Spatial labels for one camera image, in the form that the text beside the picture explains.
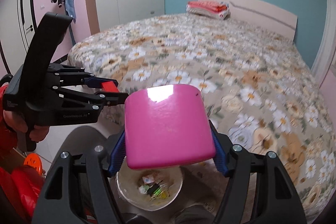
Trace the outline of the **person left hand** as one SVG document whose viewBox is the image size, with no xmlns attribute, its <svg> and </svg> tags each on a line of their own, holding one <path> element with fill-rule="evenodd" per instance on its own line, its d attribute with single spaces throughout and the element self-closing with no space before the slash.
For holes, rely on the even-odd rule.
<svg viewBox="0 0 336 224">
<path fill-rule="evenodd" d="M 31 140 L 35 142 L 43 141 L 50 130 L 48 126 L 34 126 L 33 129 L 29 130 L 25 120 L 19 114 L 12 111 L 4 110 L 3 117 L 6 124 L 16 133 L 25 134 L 29 131 Z"/>
</svg>

